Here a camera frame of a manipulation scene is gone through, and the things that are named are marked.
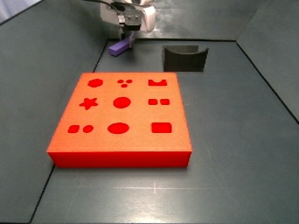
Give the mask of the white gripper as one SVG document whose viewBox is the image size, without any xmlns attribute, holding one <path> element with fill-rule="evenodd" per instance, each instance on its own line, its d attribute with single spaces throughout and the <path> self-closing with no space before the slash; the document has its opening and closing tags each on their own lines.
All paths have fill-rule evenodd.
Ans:
<svg viewBox="0 0 299 224">
<path fill-rule="evenodd" d="M 126 38 L 133 47 L 136 32 L 150 32 L 154 29 L 154 0 L 105 0 L 100 5 L 101 20 L 120 27 L 118 39 Z"/>
</svg>

